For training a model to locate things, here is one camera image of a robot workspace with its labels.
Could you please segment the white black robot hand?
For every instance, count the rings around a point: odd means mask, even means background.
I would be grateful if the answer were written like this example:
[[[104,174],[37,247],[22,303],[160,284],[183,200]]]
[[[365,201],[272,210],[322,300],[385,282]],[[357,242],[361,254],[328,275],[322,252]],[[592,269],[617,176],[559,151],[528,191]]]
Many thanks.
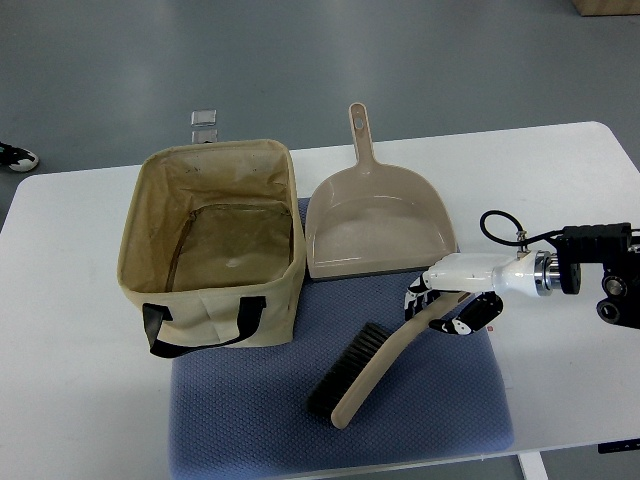
[[[428,327],[451,335],[470,335],[481,330],[502,311],[499,297],[506,291],[529,296],[548,293],[545,253],[521,257],[498,254],[453,253],[420,274],[408,287],[404,299],[405,319],[423,310],[431,312],[440,299],[449,302]]]

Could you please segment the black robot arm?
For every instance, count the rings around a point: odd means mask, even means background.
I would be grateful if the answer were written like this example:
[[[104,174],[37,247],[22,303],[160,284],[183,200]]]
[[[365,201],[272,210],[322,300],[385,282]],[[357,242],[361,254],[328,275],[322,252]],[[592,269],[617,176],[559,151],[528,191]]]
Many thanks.
[[[493,216],[509,220],[515,228],[511,239],[489,230]],[[521,222],[502,210],[483,213],[479,227],[491,241],[515,247],[521,254],[530,246],[547,243],[551,250],[536,265],[536,285],[544,293],[559,290],[566,295],[581,291],[583,268],[600,279],[602,299],[595,306],[604,322],[629,329],[639,328],[639,230],[628,222],[565,226],[530,236]]]

